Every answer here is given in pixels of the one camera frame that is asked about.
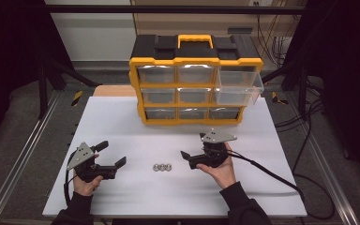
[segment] storage organizer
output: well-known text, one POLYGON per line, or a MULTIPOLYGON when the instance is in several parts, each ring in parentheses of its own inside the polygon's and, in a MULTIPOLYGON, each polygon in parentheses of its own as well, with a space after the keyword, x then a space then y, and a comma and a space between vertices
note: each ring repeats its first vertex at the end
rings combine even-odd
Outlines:
POLYGON ((249 36, 139 35, 129 61, 146 125, 234 125, 263 91, 249 36))

